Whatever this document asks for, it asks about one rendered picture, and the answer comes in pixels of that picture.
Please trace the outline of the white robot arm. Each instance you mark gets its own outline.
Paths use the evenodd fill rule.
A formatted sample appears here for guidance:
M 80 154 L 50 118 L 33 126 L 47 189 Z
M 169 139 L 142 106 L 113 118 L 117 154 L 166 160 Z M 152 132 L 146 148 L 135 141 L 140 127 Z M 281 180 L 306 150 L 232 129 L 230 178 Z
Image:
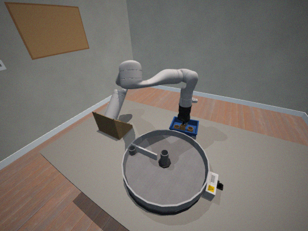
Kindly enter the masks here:
M 181 71 L 181 72 L 180 72 Z M 165 69 L 149 80 L 142 80 L 141 64 L 134 60 L 124 61 L 119 66 L 116 84 L 122 90 L 114 90 L 104 116 L 117 120 L 128 89 L 140 89 L 164 84 L 187 83 L 181 88 L 180 97 L 191 99 L 198 82 L 198 74 L 189 69 Z

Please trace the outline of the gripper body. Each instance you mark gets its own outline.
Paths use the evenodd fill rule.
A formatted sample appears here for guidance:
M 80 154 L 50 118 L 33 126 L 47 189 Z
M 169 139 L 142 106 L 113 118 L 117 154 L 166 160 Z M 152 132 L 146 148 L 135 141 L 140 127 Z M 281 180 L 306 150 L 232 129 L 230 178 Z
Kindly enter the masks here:
M 192 103 L 197 102 L 198 100 L 196 98 L 185 100 L 180 97 L 178 119 L 185 123 L 188 123 L 190 121 Z

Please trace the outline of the blue crate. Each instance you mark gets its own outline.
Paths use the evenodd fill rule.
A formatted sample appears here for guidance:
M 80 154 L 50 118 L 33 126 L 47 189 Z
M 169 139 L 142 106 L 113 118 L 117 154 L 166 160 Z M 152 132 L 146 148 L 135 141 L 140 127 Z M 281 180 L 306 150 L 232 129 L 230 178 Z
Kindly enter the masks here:
M 179 127 L 180 127 L 180 124 L 182 124 L 182 121 L 179 120 L 178 117 L 175 116 L 173 118 L 172 122 L 171 122 L 171 125 L 170 125 L 169 129 L 170 130 L 175 130 L 175 131 L 178 131 L 178 132 L 181 132 L 181 133 L 184 133 L 184 134 L 192 137 L 193 139 L 196 139 L 196 135 L 197 135 L 197 131 L 198 131 L 198 125 L 199 125 L 199 121 L 198 120 L 190 119 L 190 121 L 188 122 L 188 125 L 185 128 L 185 130 L 180 130 L 180 129 L 174 128 L 174 125 L 179 125 Z M 187 131 L 188 127 L 193 127 L 193 132 Z

